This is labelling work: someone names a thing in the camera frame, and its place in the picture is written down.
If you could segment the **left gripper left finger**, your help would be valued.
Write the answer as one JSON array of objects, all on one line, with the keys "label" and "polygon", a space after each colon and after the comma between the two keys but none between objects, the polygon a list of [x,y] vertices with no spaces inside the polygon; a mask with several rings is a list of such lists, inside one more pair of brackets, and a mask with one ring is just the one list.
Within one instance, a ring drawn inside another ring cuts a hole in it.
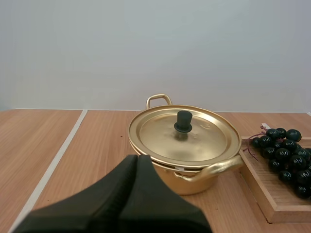
[{"label": "left gripper left finger", "polygon": [[113,233],[133,187],[137,155],[128,155],[112,171],[83,191],[31,211],[17,233]]}]

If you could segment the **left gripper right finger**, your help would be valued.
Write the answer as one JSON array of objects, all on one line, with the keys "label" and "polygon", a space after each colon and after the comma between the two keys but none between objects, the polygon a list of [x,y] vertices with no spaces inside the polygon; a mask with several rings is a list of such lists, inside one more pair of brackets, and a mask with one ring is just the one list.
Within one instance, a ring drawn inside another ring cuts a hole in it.
[{"label": "left gripper right finger", "polygon": [[202,210],[173,192],[148,155],[138,158],[133,188],[120,216],[121,233],[209,233]]}]

